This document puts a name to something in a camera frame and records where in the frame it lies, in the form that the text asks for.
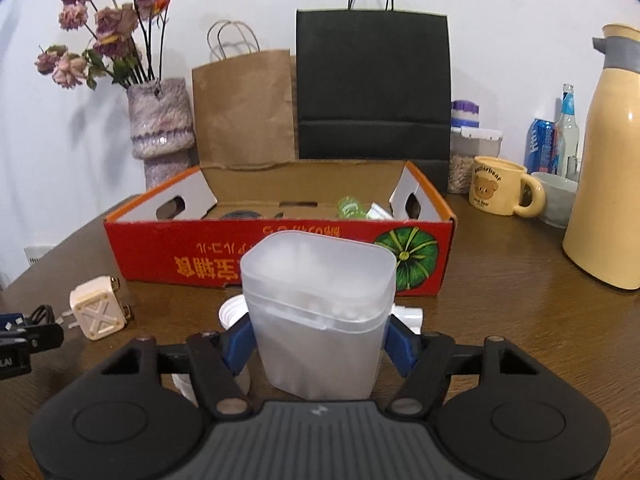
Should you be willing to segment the clear jar with seeds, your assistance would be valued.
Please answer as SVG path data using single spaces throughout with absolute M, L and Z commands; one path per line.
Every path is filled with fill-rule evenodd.
M 448 174 L 449 193 L 469 193 L 474 158 L 476 156 L 498 157 L 502 138 L 503 134 L 499 130 L 468 126 L 451 128 Z

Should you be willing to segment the red cardboard box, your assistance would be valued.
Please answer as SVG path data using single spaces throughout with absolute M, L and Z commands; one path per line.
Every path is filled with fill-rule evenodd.
M 337 202 L 377 203 L 393 220 L 340 219 Z M 442 287 L 457 218 L 411 162 L 299 160 L 271 168 L 194 167 L 104 220 L 130 281 L 203 287 L 239 284 L 242 255 L 286 230 L 379 244 L 397 260 L 401 296 Z

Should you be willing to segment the brown paper bag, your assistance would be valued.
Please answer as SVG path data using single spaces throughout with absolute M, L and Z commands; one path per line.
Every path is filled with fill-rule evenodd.
M 295 160 L 291 53 L 262 49 L 237 20 L 216 21 L 206 41 L 212 62 L 192 70 L 200 165 L 259 169 Z

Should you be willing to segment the small white bottle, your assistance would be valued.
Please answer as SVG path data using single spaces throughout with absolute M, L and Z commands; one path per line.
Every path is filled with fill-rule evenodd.
M 403 322 L 413 333 L 420 335 L 423 325 L 423 311 L 420 308 L 410 308 L 394 304 L 392 315 L 395 315 L 400 322 Z

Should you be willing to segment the cream thermos jug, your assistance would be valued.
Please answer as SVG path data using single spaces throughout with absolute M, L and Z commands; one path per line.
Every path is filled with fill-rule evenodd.
M 562 247 L 578 268 L 613 287 L 639 288 L 639 29 L 607 24 L 587 114 L 582 169 Z

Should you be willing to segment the purple textured vase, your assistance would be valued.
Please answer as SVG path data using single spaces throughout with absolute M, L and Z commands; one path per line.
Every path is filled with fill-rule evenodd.
M 183 78 L 134 84 L 127 90 L 132 156 L 143 162 L 145 187 L 156 188 L 191 166 L 195 144 Z

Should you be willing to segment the black paper bag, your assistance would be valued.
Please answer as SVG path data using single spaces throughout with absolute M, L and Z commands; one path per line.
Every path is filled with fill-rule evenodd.
M 302 159 L 410 160 L 448 185 L 450 50 L 446 16 L 382 10 L 296 13 Z

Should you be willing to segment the clear glass bottle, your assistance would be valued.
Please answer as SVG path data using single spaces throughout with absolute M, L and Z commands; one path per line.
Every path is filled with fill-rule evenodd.
M 574 177 L 577 171 L 579 128 L 575 118 L 574 86 L 563 84 L 561 113 L 554 124 L 555 173 L 563 178 Z

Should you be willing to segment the dried pink roses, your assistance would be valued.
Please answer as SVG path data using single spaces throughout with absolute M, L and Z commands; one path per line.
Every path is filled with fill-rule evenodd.
M 129 89 L 163 78 L 164 43 L 171 0 L 60 0 L 58 26 L 85 30 L 81 52 L 65 44 L 40 50 L 35 68 L 64 89 L 96 88 L 100 78 Z

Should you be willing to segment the white power adapter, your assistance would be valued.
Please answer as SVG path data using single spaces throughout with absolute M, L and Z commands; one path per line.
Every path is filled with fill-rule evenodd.
M 101 275 L 77 285 L 68 295 L 68 309 L 56 322 L 69 330 L 79 327 L 91 341 L 120 332 L 134 315 L 128 304 L 119 300 L 119 289 L 119 279 L 111 275 Z

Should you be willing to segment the white round lid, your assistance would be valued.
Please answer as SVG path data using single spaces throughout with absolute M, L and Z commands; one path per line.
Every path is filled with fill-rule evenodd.
M 227 299 L 218 309 L 218 320 L 221 327 L 224 330 L 228 330 L 247 313 L 248 307 L 244 296 L 233 296 Z

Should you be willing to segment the white tape roll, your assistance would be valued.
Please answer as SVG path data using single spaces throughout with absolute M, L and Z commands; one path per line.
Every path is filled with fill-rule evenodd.
M 198 405 L 198 396 L 195 393 L 194 383 L 192 382 L 192 378 L 189 374 L 172 374 L 171 379 L 174 386 L 186 398 L 186 400 L 189 400 L 194 405 Z M 232 379 L 242 390 L 242 395 L 247 396 L 250 392 L 250 372 L 248 371 L 248 367 L 244 366 L 240 371 L 240 374 L 232 376 Z M 218 390 L 220 387 L 220 380 L 208 373 L 207 379 L 201 383 L 201 390 L 204 390 L 205 387 Z

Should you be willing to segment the grey ceramic bowl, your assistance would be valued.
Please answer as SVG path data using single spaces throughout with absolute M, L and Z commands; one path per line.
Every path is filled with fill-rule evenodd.
M 538 219 L 547 226 L 565 230 L 570 221 L 578 183 L 545 172 L 534 172 L 533 177 L 541 183 L 546 193 L 546 204 L 538 214 Z

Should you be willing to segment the translucent cotton swab container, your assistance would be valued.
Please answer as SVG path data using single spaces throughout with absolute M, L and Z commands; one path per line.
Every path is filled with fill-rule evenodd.
M 370 396 L 396 292 L 389 249 L 282 231 L 249 250 L 240 270 L 273 387 L 311 401 Z

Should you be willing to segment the yellow bear mug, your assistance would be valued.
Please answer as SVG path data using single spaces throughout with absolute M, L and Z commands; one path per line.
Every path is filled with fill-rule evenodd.
M 524 166 L 502 158 L 475 156 L 469 203 L 488 214 L 534 218 L 546 206 L 546 192 Z

